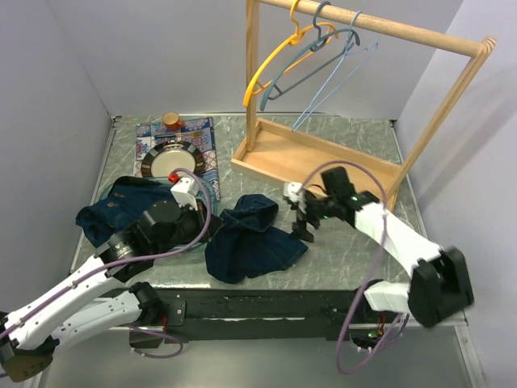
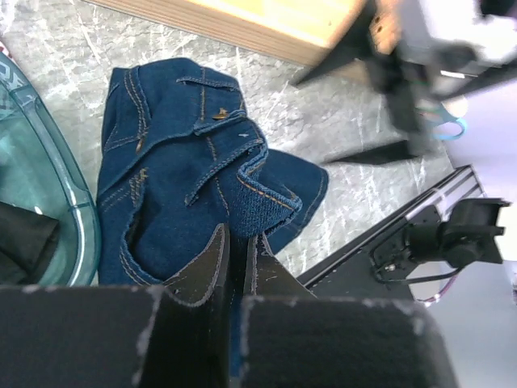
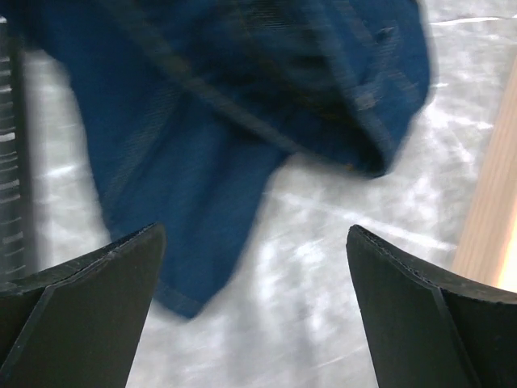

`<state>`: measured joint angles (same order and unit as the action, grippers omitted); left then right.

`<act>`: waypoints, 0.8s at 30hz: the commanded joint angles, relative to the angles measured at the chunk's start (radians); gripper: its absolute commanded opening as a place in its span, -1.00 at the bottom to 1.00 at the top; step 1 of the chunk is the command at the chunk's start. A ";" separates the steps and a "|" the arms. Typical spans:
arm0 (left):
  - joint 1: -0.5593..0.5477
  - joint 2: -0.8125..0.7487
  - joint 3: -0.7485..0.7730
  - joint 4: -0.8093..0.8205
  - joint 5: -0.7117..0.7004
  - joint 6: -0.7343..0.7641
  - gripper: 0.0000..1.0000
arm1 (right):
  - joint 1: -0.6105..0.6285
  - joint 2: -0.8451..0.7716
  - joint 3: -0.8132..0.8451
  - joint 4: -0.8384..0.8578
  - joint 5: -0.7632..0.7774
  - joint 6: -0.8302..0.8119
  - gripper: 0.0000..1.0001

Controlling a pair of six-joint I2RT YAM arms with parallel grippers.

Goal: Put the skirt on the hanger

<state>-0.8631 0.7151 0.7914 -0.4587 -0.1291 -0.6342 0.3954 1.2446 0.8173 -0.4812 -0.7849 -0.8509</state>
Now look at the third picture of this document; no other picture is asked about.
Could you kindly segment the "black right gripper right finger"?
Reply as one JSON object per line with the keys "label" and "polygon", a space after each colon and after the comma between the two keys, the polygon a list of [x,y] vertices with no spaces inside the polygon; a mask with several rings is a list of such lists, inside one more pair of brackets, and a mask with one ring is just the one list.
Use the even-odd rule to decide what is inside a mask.
{"label": "black right gripper right finger", "polygon": [[377,384],[514,388],[516,295],[415,257],[354,225],[347,259]]}

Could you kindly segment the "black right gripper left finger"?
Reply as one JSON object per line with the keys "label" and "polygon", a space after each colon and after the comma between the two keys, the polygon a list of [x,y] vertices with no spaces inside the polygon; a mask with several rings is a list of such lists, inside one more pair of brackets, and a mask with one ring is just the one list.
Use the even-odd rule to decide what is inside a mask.
{"label": "black right gripper left finger", "polygon": [[1,385],[124,387],[166,247],[154,224],[1,285]]}

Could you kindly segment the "blue denim skirt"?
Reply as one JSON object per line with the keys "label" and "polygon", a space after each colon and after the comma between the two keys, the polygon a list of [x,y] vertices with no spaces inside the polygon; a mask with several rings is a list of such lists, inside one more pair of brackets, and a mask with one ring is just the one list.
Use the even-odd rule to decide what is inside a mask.
{"label": "blue denim skirt", "polygon": [[304,153],[384,175],[430,86],[416,1],[4,1],[69,74],[112,238],[152,222],[156,299],[195,317],[271,174]]}

